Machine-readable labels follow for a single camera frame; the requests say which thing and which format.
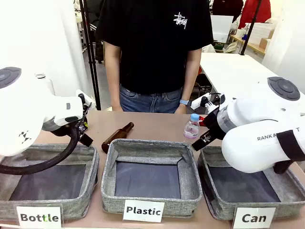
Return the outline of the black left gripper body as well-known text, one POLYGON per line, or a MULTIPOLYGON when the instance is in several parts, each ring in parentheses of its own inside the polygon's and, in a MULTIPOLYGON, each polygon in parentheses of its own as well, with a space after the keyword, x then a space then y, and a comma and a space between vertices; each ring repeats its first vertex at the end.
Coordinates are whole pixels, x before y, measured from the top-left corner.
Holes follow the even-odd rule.
POLYGON ((80 120, 71 123, 71 127, 76 127, 78 129, 79 138, 81 138, 85 132, 88 130, 88 120, 87 117, 83 117, 80 120))

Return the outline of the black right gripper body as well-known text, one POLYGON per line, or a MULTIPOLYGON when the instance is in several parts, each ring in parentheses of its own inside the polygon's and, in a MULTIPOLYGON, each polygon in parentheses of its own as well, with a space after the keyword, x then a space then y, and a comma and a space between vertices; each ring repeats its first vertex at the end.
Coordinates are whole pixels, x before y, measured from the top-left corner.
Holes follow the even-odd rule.
POLYGON ((217 115, 219 113, 219 110, 213 110, 210 112, 205 118, 204 118, 204 124, 208 128, 208 130, 211 131, 214 138, 223 140, 225 136, 225 132, 220 128, 218 121, 217 121, 217 115))

